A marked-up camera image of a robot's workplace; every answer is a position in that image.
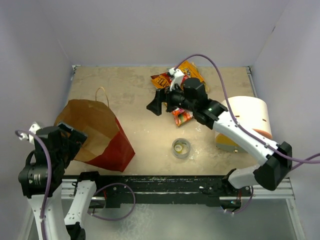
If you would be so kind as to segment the colourful striped candy packet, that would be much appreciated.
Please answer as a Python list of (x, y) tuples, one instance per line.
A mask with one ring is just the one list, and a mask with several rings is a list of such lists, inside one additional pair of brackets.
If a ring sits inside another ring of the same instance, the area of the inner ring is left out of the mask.
[(180, 127), (181, 125), (189, 122), (193, 119), (193, 113), (191, 111), (176, 108), (174, 111), (171, 112), (175, 121), (175, 124)]

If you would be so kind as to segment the red brown paper bag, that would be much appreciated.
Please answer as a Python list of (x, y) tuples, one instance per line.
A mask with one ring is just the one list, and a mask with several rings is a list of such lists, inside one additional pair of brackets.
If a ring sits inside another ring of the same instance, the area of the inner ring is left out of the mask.
[(95, 99), (71, 99), (56, 117), (54, 124), (65, 123), (87, 135), (79, 152), (74, 157), (77, 162), (101, 169), (124, 172), (135, 156), (135, 151), (127, 138), (110, 104)]

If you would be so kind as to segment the orange snack packet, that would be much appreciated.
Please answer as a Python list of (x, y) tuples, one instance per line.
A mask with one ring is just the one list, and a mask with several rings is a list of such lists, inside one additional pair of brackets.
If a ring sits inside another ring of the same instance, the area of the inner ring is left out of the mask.
[[(200, 72), (197, 69), (197, 66), (193, 62), (189, 62), (186, 60), (179, 66), (179, 69), (186, 75), (186, 79), (187, 78), (198, 78), (201, 83), (205, 82), (205, 79), (202, 77), (202, 75), (200, 74)], [(155, 78), (158, 75), (151, 76), (151, 82), (157, 89), (166, 88), (166, 87), (170, 86), (170, 85), (159, 85), (155, 80)]]

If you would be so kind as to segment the red rice cracker packet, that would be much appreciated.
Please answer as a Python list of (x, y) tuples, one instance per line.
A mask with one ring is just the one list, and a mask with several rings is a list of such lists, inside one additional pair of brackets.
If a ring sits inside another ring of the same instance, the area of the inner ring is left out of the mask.
[(166, 72), (159, 74), (155, 78), (155, 81), (161, 86), (170, 85), (172, 82), (170, 76)]

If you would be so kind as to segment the yellow kettle chips bag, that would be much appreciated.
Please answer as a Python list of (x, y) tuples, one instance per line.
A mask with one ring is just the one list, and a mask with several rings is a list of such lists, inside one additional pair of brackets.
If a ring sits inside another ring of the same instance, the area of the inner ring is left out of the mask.
[(209, 93), (210, 92), (210, 88), (208, 87), (208, 85), (205, 82), (203, 84), (204, 84), (204, 87), (205, 87), (205, 91), (207, 93)]

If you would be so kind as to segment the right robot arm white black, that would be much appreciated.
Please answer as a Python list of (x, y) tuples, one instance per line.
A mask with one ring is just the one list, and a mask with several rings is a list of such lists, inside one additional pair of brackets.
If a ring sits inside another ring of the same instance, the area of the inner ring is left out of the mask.
[(159, 116), (162, 103), (166, 103), (167, 112), (176, 108), (191, 111), (198, 123), (222, 133), (256, 159), (257, 165), (233, 169), (224, 177), (226, 181), (222, 183), (222, 190), (226, 195), (233, 196), (241, 188), (253, 185), (274, 191), (292, 169), (292, 163), (287, 159), (292, 156), (290, 144), (278, 144), (252, 129), (242, 130), (227, 107), (208, 98), (199, 79), (188, 78), (183, 87), (176, 84), (157, 89), (146, 108)]

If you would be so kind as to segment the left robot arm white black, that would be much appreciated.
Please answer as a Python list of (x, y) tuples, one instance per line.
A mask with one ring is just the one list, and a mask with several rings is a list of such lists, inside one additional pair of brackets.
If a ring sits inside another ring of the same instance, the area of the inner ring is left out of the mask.
[(82, 172), (78, 176), (67, 214), (63, 213), (62, 190), (65, 170), (88, 136), (63, 122), (47, 127), (33, 122), (28, 131), (17, 130), (15, 134), (34, 145), (18, 181), (32, 209), (39, 239), (84, 240), (91, 199), (103, 191), (102, 182), (97, 180), (99, 173)]

